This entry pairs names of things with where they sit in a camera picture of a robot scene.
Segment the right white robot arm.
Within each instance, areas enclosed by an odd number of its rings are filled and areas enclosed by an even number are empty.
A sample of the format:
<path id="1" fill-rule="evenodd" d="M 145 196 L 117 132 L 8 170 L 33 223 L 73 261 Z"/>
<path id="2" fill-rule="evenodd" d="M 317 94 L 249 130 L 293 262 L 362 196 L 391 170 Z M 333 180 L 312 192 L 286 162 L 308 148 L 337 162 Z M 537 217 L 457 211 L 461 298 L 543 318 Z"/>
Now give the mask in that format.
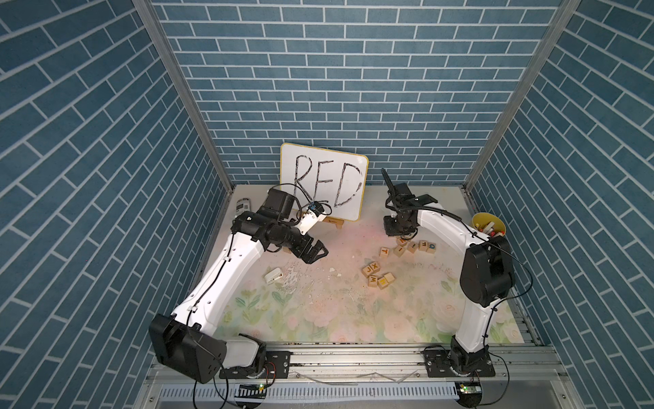
<path id="1" fill-rule="evenodd" d="M 412 194 L 405 183 L 386 180 L 386 184 L 385 207 L 393 213 L 383 218 L 388 236 L 408 240 L 424 228 L 463 256 L 458 281 L 466 302 L 461 325 L 451 339 L 449 362 L 455 373 L 468 376 L 489 361 L 492 315 L 515 283 L 509 242 L 504 236 L 473 230 L 432 196 Z"/>

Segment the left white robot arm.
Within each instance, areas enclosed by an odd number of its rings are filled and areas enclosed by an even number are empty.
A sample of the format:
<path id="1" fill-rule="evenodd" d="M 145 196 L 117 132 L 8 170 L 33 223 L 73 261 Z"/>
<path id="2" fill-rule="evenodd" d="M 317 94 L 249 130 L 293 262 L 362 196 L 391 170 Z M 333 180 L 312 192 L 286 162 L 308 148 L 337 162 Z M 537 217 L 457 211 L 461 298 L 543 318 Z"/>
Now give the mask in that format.
<path id="1" fill-rule="evenodd" d="M 234 369 L 256 376 L 266 364 L 266 344 L 244 334 L 221 340 L 214 334 L 238 286 L 269 249 L 286 248 L 306 264 L 328 255 L 309 230 L 330 216 L 329 204 L 272 187 L 257 211 L 243 209 L 234 219 L 218 259 L 169 315 L 156 315 L 149 328 L 158 362 L 198 383 Z"/>

